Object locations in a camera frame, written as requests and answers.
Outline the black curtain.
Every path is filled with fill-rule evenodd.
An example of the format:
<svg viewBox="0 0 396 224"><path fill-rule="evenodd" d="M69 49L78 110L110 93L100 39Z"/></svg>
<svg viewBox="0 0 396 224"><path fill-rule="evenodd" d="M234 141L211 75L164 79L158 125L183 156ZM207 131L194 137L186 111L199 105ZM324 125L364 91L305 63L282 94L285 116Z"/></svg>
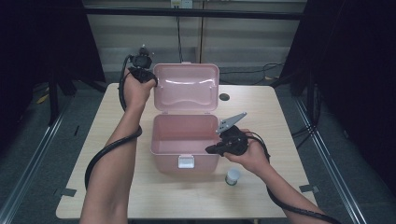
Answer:
<svg viewBox="0 0 396 224"><path fill-rule="evenodd" d="M396 0L306 0L281 76L297 95L315 80L396 195Z"/></svg>
<svg viewBox="0 0 396 224"><path fill-rule="evenodd" d="M0 0L0 154L36 84L71 95L75 80L106 80L83 1Z"/></svg>

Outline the pink plastic storage box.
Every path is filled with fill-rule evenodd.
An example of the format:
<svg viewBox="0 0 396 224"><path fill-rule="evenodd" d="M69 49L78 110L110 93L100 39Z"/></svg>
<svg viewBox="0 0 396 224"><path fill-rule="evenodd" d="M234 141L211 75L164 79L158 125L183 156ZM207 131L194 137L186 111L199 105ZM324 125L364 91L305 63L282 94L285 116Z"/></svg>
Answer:
<svg viewBox="0 0 396 224"><path fill-rule="evenodd" d="M205 149L216 144L219 69L211 63L158 63L151 153L162 173L209 174L219 156Z"/></svg>

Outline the metal floor rail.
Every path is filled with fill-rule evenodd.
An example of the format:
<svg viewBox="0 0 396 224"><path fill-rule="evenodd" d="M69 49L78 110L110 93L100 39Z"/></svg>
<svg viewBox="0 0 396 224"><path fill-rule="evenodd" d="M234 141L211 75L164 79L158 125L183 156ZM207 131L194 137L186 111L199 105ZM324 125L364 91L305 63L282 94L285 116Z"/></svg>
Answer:
<svg viewBox="0 0 396 224"><path fill-rule="evenodd" d="M0 205L0 224L12 223L72 102L72 96L62 98L55 119L47 103L33 104L22 118L14 142L0 160L0 196L6 194Z"/></svg>
<svg viewBox="0 0 396 224"><path fill-rule="evenodd" d="M358 205L350 188L347 186L345 179L342 177L338 166L336 165L334 159L332 158L332 154L330 150L323 141L319 131L314 127L313 123L308 117L308 112L303 101L298 97L293 97L293 100L298 108L300 116L303 119L304 126L307 128L310 137L318 151L318 154L321 157L324 166L326 167L329 176L352 222L354 224L368 224L360 206Z"/></svg>

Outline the white bottle with green label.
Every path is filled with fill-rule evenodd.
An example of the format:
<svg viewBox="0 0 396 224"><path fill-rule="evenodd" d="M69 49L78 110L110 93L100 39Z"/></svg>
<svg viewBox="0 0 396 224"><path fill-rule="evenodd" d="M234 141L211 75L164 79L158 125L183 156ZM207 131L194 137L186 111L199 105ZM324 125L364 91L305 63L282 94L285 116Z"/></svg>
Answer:
<svg viewBox="0 0 396 224"><path fill-rule="evenodd" d="M228 170L226 176L225 176L225 182L229 186L235 186L240 178L240 172L236 168L231 168Z"/></svg>

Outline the black metal stand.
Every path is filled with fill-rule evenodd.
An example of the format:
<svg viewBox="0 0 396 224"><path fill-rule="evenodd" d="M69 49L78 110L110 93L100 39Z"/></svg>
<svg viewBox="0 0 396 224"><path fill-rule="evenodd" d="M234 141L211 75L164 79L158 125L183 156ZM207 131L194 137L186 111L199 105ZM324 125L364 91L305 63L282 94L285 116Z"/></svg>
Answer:
<svg viewBox="0 0 396 224"><path fill-rule="evenodd" d="M301 96L306 91L306 115L310 124L316 126L318 118L315 112L315 76L310 70L296 69L292 72L281 74L280 78L270 84L270 87L277 88L284 84L290 84L292 96Z"/></svg>
<svg viewBox="0 0 396 224"><path fill-rule="evenodd" d="M66 96L72 96L77 92L73 83L72 75L65 69L51 71L49 73L49 126L51 126L60 115L58 89Z"/></svg>

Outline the black horizontal bar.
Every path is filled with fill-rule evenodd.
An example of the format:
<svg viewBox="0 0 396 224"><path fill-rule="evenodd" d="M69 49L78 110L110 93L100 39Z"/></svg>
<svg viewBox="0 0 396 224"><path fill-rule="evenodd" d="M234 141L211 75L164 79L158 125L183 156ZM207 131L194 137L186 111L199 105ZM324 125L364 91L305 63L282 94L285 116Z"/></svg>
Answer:
<svg viewBox="0 0 396 224"><path fill-rule="evenodd" d="M297 12L260 12L212 9L175 9L175 8L137 8L137 7L93 7L84 8L87 14L131 15L131 16L172 16L196 18L231 18L299 21L304 13Z"/></svg>

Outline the yellow tape piece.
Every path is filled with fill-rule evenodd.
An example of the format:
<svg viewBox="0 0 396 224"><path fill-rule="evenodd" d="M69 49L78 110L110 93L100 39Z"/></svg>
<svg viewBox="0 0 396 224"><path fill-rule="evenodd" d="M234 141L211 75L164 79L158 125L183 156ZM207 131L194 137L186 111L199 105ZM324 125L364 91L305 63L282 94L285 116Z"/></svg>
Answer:
<svg viewBox="0 0 396 224"><path fill-rule="evenodd" d="M40 105L43 104L48 98L50 97L50 94L43 94L42 96L40 96L37 101L35 102L36 104Z"/></svg>

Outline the white wall socket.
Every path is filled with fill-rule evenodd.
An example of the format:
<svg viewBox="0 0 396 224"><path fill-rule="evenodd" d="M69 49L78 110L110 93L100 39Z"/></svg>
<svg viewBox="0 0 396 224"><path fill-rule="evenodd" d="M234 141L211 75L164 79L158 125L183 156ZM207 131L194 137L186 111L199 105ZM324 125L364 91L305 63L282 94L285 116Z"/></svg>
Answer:
<svg viewBox="0 0 396 224"><path fill-rule="evenodd" d="M170 0L171 8L193 9L192 0Z"/></svg>

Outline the person's left hand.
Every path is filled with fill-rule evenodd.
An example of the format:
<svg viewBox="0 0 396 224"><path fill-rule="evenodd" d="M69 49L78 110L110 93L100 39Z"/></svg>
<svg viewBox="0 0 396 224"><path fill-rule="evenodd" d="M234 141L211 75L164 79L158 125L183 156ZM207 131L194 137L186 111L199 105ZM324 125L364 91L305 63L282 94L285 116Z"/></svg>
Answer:
<svg viewBox="0 0 396 224"><path fill-rule="evenodd" d="M144 107L154 85L155 82L153 80L140 83L132 76L128 69L125 69L121 84L125 107L127 109Z"/></svg>

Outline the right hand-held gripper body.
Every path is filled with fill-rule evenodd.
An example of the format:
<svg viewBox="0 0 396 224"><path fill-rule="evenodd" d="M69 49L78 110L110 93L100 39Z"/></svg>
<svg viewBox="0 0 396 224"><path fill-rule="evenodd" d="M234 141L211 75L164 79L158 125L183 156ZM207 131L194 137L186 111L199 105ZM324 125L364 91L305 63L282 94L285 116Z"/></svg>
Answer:
<svg viewBox="0 0 396 224"><path fill-rule="evenodd" d="M248 138L239 130L235 124L241 120L247 113L232 116L227 119L222 119L219 122L219 127L216 129L216 134L219 135L220 142L224 144L219 150L224 153L231 153L237 156L243 155L248 149Z"/></svg>

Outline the grey tape piece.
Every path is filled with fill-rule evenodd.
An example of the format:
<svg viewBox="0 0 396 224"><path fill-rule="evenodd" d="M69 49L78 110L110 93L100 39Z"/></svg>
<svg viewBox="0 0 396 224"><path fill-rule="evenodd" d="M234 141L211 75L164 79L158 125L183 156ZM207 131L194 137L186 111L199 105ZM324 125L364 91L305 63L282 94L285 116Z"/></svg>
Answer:
<svg viewBox="0 0 396 224"><path fill-rule="evenodd" d="M56 189L54 191L54 195L62 198L63 196L66 197L74 197L77 191L75 189L68 189L68 188L62 188L62 189Z"/></svg>
<svg viewBox="0 0 396 224"><path fill-rule="evenodd" d="M317 186L313 186L310 184L300 186L299 189L302 193L305 193L305 192L318 193L319 192L319 188Z"/></svg>

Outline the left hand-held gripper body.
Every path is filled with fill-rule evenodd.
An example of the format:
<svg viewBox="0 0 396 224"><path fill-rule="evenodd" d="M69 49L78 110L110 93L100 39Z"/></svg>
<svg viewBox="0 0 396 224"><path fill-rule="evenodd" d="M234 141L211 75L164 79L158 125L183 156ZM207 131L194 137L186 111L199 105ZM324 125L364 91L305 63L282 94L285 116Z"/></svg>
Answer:
<svg viewBox="0 0 396 224"><path fill-rule="evenodd" d="M145 45L139 49L135 56L130 55L128 62L132 64L132 66L128 68L129 72L140 83L145 83L155 78L149 71L152 60L149 57L149 51Z"/></svg>

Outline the person's right hand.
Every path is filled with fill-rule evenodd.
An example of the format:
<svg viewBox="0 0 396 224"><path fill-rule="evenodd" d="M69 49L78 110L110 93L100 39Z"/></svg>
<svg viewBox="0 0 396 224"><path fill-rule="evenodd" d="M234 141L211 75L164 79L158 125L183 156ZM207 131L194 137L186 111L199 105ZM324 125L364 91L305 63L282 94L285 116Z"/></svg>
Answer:
<svg viewBox="0 0 396 224"><path fill-rule="evenodd" d="M247 151L240 156L225 152L224 157L231 162L241 164L254 175L261 176L269 165L264 149L258 140L251 139L252 133L249 129L243 129L242 132L248 136Z"/></svg>

